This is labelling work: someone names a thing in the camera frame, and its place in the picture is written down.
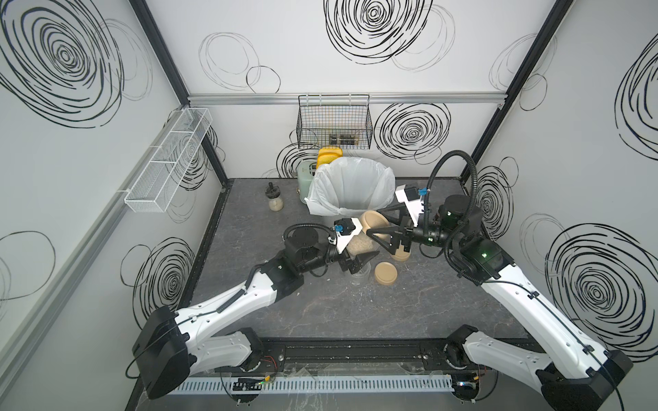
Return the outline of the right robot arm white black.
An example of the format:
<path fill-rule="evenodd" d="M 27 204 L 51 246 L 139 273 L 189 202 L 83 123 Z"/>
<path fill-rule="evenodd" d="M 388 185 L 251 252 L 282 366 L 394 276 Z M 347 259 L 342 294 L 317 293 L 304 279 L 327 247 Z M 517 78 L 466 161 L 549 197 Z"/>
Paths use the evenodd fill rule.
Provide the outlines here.
<path fill-rule="evenodd" d="M 405 200 L 397 209 L 400 216 L 390 226 L 368 229 L 368 237 L 389 253 L 414 243 L 442 248 L 459 277 L 493 296 L 541 347 L 523 349 L 462 325 L 443 348 L 449 366 L 493 368 L 537 390 L 554 410 L 598 410 L 619 392 L 631 360 L 581 331 L 483 234 L 483 212 L 473 198 L 449 196 L 434 220 L 421 198 Z"/>

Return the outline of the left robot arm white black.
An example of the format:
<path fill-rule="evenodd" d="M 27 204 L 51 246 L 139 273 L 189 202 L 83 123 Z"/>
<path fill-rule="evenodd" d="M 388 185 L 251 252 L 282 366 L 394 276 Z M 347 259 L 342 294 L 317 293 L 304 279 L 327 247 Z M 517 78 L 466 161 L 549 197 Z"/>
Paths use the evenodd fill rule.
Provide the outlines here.
<path fill-rule="evenodd" d="M 293 224 L 284 231 L 284 249 L 255 265 L 241 284 L 195 306 L 176 311 L 163 306 L 153 311 L 132 349 L 147 397 L 164 397 L 196 373 L 258 368 L 264 349 L 252 329 L 226 336 L 219 332 L 293 294 L 303 286 L 307 272 L 333 263 L 350 274 L 361 271 L 378 253 L 351 256 L 347 246 L 353 237 L 323 224 Z"/>

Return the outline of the rice jar tan lid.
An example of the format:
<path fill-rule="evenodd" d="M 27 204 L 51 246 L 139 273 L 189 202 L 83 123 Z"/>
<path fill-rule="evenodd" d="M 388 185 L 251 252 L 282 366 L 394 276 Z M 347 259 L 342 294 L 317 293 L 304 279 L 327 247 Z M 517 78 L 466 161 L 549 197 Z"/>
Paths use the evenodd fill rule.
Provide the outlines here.
<path fill-rule="evenodd" d="M 354 286 L 362 286 L 368 282 L 369 276 L 372 271 L 371 263 L 368 262 L 361 267 L 361 269 L 351 274 L 351 284 Z"/>
<path fill-rule="evenodd" d="M 379 247 L 378 243 L 368 237 L 364 232 L 360 232 L 357 236 L 351 238 L 346 250 L 351 258 L 355 259 L 361 254 L 378 253 Z"/>

